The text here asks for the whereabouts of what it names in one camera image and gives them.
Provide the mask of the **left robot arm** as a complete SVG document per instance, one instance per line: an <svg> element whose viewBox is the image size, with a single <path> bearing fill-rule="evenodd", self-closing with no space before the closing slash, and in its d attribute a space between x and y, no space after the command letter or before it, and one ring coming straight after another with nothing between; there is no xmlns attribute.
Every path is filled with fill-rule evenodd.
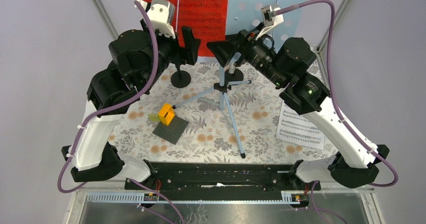
<svg viewBox="0 0 426 224"><path fill-rule="evenodd" d="M112 61L97 73L87 91L84 128L76 148L65 146L62 154L70 160L75 182L105 181L120 176L136 180L143 189L155 185L156 176L143 161L120 154L109 136L129 106L148 94L153 83L170 63L194 65L201 40L188 26L181 28L184 44L161 34L150 35L146 26L127 30L109 44Z"/></svg>

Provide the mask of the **white sheet music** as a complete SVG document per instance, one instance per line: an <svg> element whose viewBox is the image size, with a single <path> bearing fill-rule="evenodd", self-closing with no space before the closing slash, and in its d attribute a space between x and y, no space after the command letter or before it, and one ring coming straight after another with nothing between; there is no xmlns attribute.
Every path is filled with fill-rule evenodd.
<svg viewBox="0 0 426 224"><path fill-rule="evenodd" d="M322 150L325 144L325 135L322 131L284 102L280 109L276 138L318 150Z"/></svg>

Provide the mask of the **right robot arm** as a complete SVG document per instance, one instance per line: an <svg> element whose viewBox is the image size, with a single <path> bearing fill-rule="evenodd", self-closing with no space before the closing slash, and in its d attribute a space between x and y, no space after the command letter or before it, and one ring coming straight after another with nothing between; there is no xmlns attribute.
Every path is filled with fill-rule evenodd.
<svg viewBox="0 0 426 224"><path fill-rule="evenodd" d="M315 161L299 160L290 169L288 183L296 190L314 181L335 181L348 188L375 185L378 164L389 154L386 145L366 143L333 104L331 91L308 68L316 60L310 45L300 37L284 41L279 51L268 47L264 37L241 30L207 48L222 66L235 54L237 65L249 63L280 90L280 98L298 115L313 123L337 148L337 153Z"/></svg>

